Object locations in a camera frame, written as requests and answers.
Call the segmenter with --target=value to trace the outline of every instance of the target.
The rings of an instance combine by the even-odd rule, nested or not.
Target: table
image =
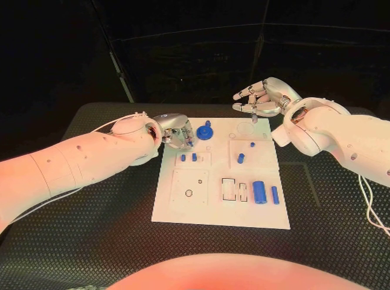
[[[246,117],[230,105],[90,103],[65,139],[134,112]],[[355,114],[370,111],[349,108]],[[270,118],[270,128],[282,116]],[[139,269],[200,253],[273,257],[321,269],[371,289],[390,289],[390,238],[365,220],[357,174],[332,156],[276,146],[290,230],[151,222],[162,155],[21,219],[0,248],[0,290],[109,286]],[[371,182],[390,226],[390,188]]]

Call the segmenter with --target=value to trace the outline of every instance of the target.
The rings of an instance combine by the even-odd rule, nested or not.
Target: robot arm
[[[108,134],[90,132],[0,162],[0,233],[16,217],[59,194],[93,184],[157,157],[161,142],[190,148],[188,118],[142,114],[121,118]]]
[[[286,83],[273,77],[249,86],[233,99],[244,96],[249,96],[249,104],[236,103],[233,108],[249,112],[253,122],[254,114],[269,117],[279,112],[285,115],[283,124],[272,132],[279,146],[292,142],[309,156],[328,151],[344,168],[390,187],[388,121],[349,115],[341,105],[322,98],[302,99]],[[266,105],[269,110],[259,110],[263,104],[270,104]]]

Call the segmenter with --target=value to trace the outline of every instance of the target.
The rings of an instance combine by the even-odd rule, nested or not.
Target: cable
[[[40,207],[43,207],[46,204],[49,204],[50,202],[56,201],[60,198],[65,198],[66,196],[72,195],[75,192],[78,192],[83,187],[78,188],[76,190],[73,190],[72,192],[69,192],[66,195],[62,195],[59,197],[56,197],[55,199],[50,199],[49,201],[46,201],[43,204],[40,204],[33,210],[30,210],[26,214],[23,214],[21,216],[19,216],[11,222],[10,224],[13,224],[14,222],[17,222],[21,218],[24,218],[30,213],[33,213]]]
[[[365,183],[365,186],[368,188],[368,199],[367,199],[367,192],[364,191],[364,188],[362,188],[362,181]],[[358,175],[358,185],[360,185],[360,190],[362,191],[362,197],[364,197],[364,201],[367,202],[367,220],[368,222],[378,228],[381,228],[384,230],[384,233],[388,235],[390,237],[390,228],[384,226],[372,208],[371,208],[371,204],[372,204],[372,201],[374,201],[374,193],[371,191],[371,186],[368,185],[367,183],[367,179]],[[371,220],[371,216],[370,216],[370,213],[374,215],[375,217],[375,221],[378,222],[378,224],[375,224]]]
[[[147,116],[145,112],[142,112],[141,114],[139,113],[134,113],[132,115],[126,115],[112,121],[109,121],[108,123],[105,123],[102,126],[99,126],[96,129],[93,129],[90,132],[95,132],[98,131],[99,129],[102,129],[106,125],[112,124],[112,123],[116,123],[118,121],[121,121],[122,119],[125,118],[131,118],[131,117],[135,117],[135,116]],[[19,216],[11,222],[10,224],[13,224],[14,222],[17,222],[21,218],[24,218],[30,213],[33,213],[40,207],[43,207],[44,205],[47,205],[50,202],[56,201],[57,199],[60,198],[65,198],[66,196],[72,195],[73,193],[76,193],[83,187],[78,188],[76,190],[73,190],[72,192],[69,192],[67,194],[65,195],[60,195],[57,198],[53,198],[50,199],[49,201],[46,201],[43,204],[40,204],[36,208],[33,208],[27,213],[24,213],[21,216]]]

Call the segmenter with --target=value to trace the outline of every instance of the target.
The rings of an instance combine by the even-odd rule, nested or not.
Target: small blue piece
[[[253,182],[253,193],[254,193],[254,202],[256,204],[265,204],[266,201],[266,192],[263,181]]]
[[[279,197],[278,197],[278,188],[272,186],[272,196],[273,196],[273,203],[279,204]]]
[[[244,154],[239,154],[237,163],[242,164],[244,160]]]
[[[214,132],[213,129],[210,128],[210,121],[206,122],[204,126],[200,126],[197,128],[197,138],[200,140],[207,140],[213,136]]]

